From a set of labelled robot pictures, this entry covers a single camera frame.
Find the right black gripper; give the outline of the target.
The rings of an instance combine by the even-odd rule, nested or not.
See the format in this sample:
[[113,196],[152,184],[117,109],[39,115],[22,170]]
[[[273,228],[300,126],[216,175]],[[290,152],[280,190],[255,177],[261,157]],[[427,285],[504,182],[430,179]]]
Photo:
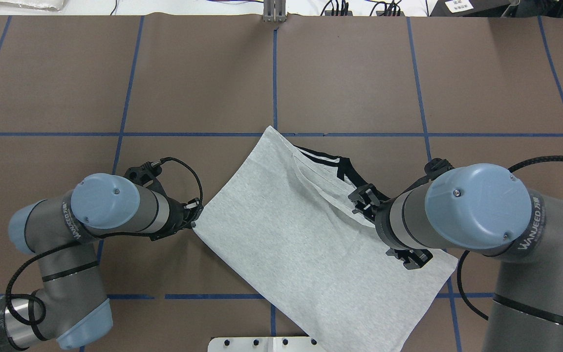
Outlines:
[[424,247],[414,249],[397,237],[390,220],[394,201],[382,200],[378,193],[372,183],[362,185],[351,192],[348,198],[354,205],[352,212],[362,214],[374,225],[379,239],[389,248],[386,251],[387,256],[402,261],[407,270],[423,268],[433,259],[432,253]]

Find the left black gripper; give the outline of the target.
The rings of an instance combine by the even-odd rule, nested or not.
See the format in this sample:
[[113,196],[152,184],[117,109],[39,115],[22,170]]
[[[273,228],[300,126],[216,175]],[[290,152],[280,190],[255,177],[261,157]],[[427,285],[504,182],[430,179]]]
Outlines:
[[150,224],[150,241],[167,238],[183,229],[192,229],[203,204],[200,198],[180,203],[172,198],[157,198],[158,211]]

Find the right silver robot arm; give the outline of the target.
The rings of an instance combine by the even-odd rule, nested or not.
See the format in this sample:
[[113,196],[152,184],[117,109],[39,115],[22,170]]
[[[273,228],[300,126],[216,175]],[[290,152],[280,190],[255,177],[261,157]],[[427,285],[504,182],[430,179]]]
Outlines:
[[509,169],[476,163],[453,167],[435,158],[425,175],[395,198],[371,183],[348,196],[373,223],[387,254],[409,269],[431,249],[462,249],[500,261],[485,352],[563,352],[563,199],[529,189],[514,171],[563,156],[526,160]]

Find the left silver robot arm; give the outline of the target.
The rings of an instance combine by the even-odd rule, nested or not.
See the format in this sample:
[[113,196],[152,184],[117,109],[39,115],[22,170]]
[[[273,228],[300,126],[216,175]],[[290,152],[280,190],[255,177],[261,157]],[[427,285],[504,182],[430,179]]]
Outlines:
[[0,352],[24,352],[52,339],[74,350],[103,338],[112,312],[94,243],[116,236],[155,241],[189,229],[201,201],[181,203],[156,185],[97,173],[59,198],[18,210],[9,238],[31,258],[0,295]]

